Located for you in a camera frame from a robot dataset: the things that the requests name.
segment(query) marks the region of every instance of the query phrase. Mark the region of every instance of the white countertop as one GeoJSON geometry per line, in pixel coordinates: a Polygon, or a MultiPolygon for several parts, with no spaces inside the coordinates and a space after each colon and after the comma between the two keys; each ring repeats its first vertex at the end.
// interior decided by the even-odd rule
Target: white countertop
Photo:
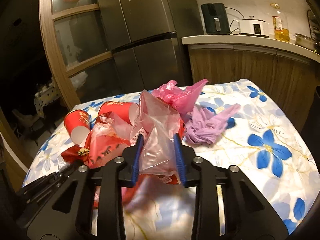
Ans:
{"type": "Polygon", "coordinates": [[[320,55],[298,45],[274,39],[243,35],[199,35],[182,38],[182,44],[241,44],[279,49],[307,57],[320,63],[320,55]]]}

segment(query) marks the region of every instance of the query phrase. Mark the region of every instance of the kitchen counter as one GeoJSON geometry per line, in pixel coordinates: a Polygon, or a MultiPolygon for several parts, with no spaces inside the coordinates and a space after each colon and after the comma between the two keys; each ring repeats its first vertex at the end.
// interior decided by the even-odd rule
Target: kitchen counter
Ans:
{"type": "Polygon", "coordinates": [[[320,55],[298,45],[274,39],[243,35],[199,35],[182,38],[182,44],[236,44],[258,46],[297,54],[320,63],[320,55]]]}
{"type": "Polygon", "coordinates": [[[188,45],[193,82],[249,79],[301,131],[315,87],[320,85],[320,55],[292,43],[254,36],[201,35],[182,38],[182,43],[188,45]]]}

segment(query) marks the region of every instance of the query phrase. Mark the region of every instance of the black gripper frame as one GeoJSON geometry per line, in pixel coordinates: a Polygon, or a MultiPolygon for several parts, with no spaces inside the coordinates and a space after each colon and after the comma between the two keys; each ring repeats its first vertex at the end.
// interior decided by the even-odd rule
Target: black gripper frame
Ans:
{"type": "Polygon", "coordinates": [[[196,156],[174,136],[176,156],[181,153],[184,187],[197,187],[191,240],[283,240],[288,230],[276,211],[238,166],[213,166],[196,156]],[[220,234],[217,186],[225,213],[225,234],[220,234]]]}
{"type": "MultiPolygon", "coordinates": [[[[237,166],[213,166],[197,157],[193,148],[183,146],[175,135],[175,151],[183,159],[185,187],[197,187],[192,240],[282,240],[286,226],[260,191],[237,166]],[[225,234],[219,236],[217,185],[222,188],[225,234]]],[[[31,240],[125,240],[121,187],[136,182],[133,164],[143,147],[137,144],[124,150],[122,157],[105,166],[89,170],[76,161],[60,173],[39,178],[22,188],[19,196],[26,208],[17,224],[31,240]],[[97,236],[92,235],[93,196],[101,186],[97,236]]]]}

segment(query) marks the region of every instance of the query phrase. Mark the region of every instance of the red packaging bag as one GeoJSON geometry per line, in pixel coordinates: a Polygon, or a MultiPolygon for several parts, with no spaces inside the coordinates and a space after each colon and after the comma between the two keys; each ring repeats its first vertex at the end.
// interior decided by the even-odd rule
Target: red packaging bag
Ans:
{"type": "Polygon", "coordinates": [[[129,134],[132,126],[113,112],[100,116],[92,129],[89,162],[90,169],[104,166],[115,157],[121,156],[130,146],[129,134]]]}
{"type": "Polygon", "coordinates": [[[75,160],[81,160],[84,164],[88,165],[91,134],[92,131],[88,134],[83,147],[73,145],[61,153],[63,160],[67,163],[73,163],[75,160]]]}

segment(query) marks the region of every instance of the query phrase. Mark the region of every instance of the red paper cup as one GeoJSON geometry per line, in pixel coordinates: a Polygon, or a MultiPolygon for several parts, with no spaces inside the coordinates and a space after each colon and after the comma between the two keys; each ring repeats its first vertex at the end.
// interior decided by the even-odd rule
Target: red paper cup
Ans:
{"type": "Polygon", "coordinates": [[[136,103],[107,101],[101,105],[98,116],[107,112],[114,112],[122,120],[133,125],[137,109],[138,105],[136,103]]]}
{"type": "Polygon", "coordinates": [[[90,132],[89,114],[83,110],[74,110],[64,118],[64,127],[67,129],[71,140],[80,144],[90,132]]]}

